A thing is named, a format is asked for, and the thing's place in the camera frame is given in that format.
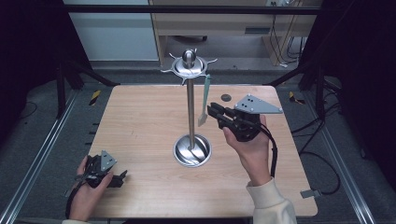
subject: white cabinet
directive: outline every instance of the white cabinet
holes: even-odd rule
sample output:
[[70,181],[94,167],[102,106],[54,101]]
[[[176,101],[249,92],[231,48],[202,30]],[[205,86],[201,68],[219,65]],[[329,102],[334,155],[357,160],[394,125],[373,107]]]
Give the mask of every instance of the white cabinet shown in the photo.
[[[64,0],[75,5],[147,5],[147,0]],[[149,13],[70,13],[90,61],[158,61]]]

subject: sleeve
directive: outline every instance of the sleeve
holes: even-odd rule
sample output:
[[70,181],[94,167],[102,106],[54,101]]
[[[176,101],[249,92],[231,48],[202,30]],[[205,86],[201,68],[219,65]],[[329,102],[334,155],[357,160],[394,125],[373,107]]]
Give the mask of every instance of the sleeve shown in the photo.
[[276,188],[274,179],[258,187],[252,187],[249,182],[247,191],[255,206],[254,224],[297,223],[291,201],[283,198]]
[[76,221],[76,220],[71,220],[67,219],[62,222],[62,224],[89,224],[89,222],[83,222],[83,221]]

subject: round metal base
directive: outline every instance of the round metal base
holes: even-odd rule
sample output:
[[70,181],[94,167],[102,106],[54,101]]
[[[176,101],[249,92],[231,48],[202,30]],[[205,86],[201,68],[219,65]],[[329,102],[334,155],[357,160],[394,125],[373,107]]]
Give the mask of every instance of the round metal base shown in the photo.
[[190,136],[181,136],[174,145],[176,160],[187,167],[198,167],[205,164],[212,155],[212,146],[209,141],[200,134],[195,135],[195,146],[190,149]]

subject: human hand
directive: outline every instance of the human hand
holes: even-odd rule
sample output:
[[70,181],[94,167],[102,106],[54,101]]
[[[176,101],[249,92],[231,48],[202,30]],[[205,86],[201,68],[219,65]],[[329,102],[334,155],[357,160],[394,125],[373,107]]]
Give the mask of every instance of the human hand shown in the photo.
[[[88,157],[86,156],[82,160],[81,164],[77,169],[77,175],[84,174],[87,159]],[[71,204],[69,219],[88,221],[99,200],[105,193],[105,190],[108,184],[110,184],[112,178],[113,173],[108,172],[108,174],[103,178],[102,182],[98,187],[96,187],[96,189],[91,188],[89,184],[82,185]]]
[[[260,121],[266,126],[264,115],[260,115]],[[235,135],[227,127],[223,129],[227,144],[235,149],[241,160],[242,166],[247,171],[253,186],[260,186],[271,180],[268,169],[269,138],[260,132],[253,140],[238,142]]]

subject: metal rod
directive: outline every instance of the metal rod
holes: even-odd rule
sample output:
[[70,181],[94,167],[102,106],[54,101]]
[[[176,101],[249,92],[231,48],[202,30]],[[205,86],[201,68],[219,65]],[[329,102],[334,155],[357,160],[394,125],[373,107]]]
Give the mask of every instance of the metal rod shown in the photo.
[[195,147],[194,131],[194,79],[187,79],[187,101],[189,107],[190,150]]
[[139,5],[42,5],[42,8],[66,9],[85,13],[200,13],[200,14],[272,14],[321,15],[342,12],[342,8],[322,7],[241,7],[241,6],[139,6]]

